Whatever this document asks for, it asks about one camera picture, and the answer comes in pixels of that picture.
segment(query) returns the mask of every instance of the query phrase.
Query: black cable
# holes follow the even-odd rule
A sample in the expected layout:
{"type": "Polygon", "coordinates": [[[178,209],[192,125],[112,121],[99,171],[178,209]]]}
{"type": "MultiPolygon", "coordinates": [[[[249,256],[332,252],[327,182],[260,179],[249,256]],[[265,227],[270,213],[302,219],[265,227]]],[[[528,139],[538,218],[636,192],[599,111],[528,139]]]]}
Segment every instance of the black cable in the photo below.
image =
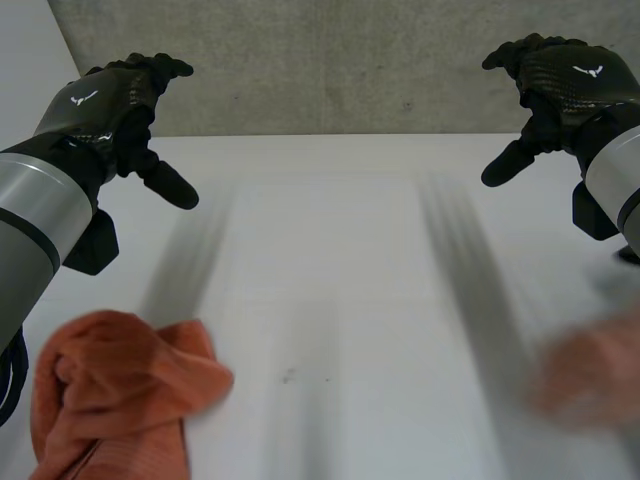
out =
{"type": "Polygon", "coordinates": [[[18,406],[28,370],[27,346],[20,327],[0,355],[0,398],[4,399],[0,406],[0,427],[9,420],[18,406]]]}

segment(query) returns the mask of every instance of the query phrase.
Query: white wall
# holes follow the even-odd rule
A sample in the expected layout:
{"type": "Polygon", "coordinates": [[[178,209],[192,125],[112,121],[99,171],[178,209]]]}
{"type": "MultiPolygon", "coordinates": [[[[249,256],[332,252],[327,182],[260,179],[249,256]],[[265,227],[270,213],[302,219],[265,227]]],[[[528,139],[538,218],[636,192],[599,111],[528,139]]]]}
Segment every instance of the white wall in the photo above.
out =
{"type": "MultiPolygon", "coordinates": [[[[121,255],[96,278],[59,273],[25,324],[32,361],[89,310],[156,325],[202,318],[236,384],[187,422],[194,479],[635,478],[617,437],[562,434],[528,415],[522,392],[474,357],[491,338],[474,337],[439,269],[421,198],[443,196],[419,187],[436,173],[471,196],[506,279],[526,352],[497,345],[505,364],[533,362],[541,339],[612,308],[611,285],[637,282],[610,259],[620,239],[571,225],[569,158],[480,185],[510,138],[157,139],[200,207],[180,212],[135,178],[106,186],[121,255]]],[[[29,391],[0,430],[3,478],[33,467],[29,391]]]]}
{"type": "Polygon", "coordinates": [[[78,78],[45,0],[0,3],[0,147],[33,134],[53,96],[78,78]]]}

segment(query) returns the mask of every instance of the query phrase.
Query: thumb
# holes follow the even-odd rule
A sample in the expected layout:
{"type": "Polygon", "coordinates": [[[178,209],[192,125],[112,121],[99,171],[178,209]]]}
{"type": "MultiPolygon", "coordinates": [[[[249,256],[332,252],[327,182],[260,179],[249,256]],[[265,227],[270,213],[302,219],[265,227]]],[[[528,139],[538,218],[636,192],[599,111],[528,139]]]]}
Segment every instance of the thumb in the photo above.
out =
{"type": "Polygon", "coordinates": [[[542,147],[533,140],[533,117],[522,129],[522,136],[514,140],[482,172],[482,183],[487,187],[498,187],[507,183],[522,170],[533,164],[542,147]]]}
{"type": "Polygon", "coordinates": [[[167,162],[160,160],[147,171],[138,171],[144,185],[153,190],[167,202],[184,210],[198,205],[199,197],[195,188],[167,162]]]}

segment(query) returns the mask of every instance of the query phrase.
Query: orange cloth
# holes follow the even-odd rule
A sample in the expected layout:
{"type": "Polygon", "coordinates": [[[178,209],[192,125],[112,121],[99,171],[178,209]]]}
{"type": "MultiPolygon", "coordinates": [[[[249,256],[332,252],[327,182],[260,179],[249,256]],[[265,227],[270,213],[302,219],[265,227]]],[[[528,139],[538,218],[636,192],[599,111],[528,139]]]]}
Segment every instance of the orange cloth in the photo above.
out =
{"type": "Polygon", "coordinates": [[[553,346],[535,406],[570,427],[640,419],[640,310],[575,332],[553,346]]]}
{"type": "Polygon", "coordinates": [[[132,314],[60,328],[35,370],[32,480],[186,480],[182,417],[233,382],[198,321],[154,331],[132,314]]]}

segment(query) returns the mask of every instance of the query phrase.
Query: black band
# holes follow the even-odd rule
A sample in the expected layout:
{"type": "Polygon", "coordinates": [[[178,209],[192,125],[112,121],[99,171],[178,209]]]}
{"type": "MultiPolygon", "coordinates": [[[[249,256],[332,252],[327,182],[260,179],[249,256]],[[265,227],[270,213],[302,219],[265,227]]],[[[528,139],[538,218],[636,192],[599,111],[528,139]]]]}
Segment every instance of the black band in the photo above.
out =
{"type": "Polygon", "coordinates": [[[627,222],[627,218],[629,218],[629,215],[631,215],[631,212],[635,210],[639,203],[640,189],[633,192],[633,195],[627,198],[627,201],[624,202],[624,205],[622,205],[622,208],[618,213],[616,225],[618,226],[618,230],[620,230],[620,233],[624,234],[624,224],[627,222]]]}
{"type": "Polygon", "coordinates": [[[24,218],[19,217],[15,213],[5,210],[2,207],[0,207],[0,222],[11,225],[13,228],[20,230],[27,237],[33,240],[35,244],[47,254],[47,257],[49,257],[49,261],[53,267],[53,273],[55,274],[58,271],[60,268],[60,254],[53,242],[49,240],[49,237],[27,222],[24,218]]]}

